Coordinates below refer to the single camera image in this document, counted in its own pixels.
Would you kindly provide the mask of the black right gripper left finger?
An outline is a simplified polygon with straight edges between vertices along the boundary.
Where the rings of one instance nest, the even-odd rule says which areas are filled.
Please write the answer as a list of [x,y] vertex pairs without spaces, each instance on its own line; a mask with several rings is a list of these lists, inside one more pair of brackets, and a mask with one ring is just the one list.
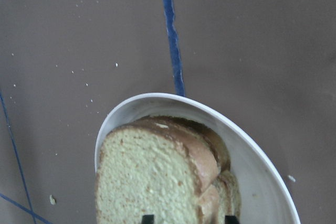
[[143,215],[141,224],[154,224],[154,215]]

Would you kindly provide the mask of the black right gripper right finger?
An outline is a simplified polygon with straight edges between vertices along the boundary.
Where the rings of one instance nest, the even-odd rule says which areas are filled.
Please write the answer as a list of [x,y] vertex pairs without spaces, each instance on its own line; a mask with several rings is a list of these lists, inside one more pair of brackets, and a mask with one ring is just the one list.
[[240,224],[236,216],[225,216],[225,224]]

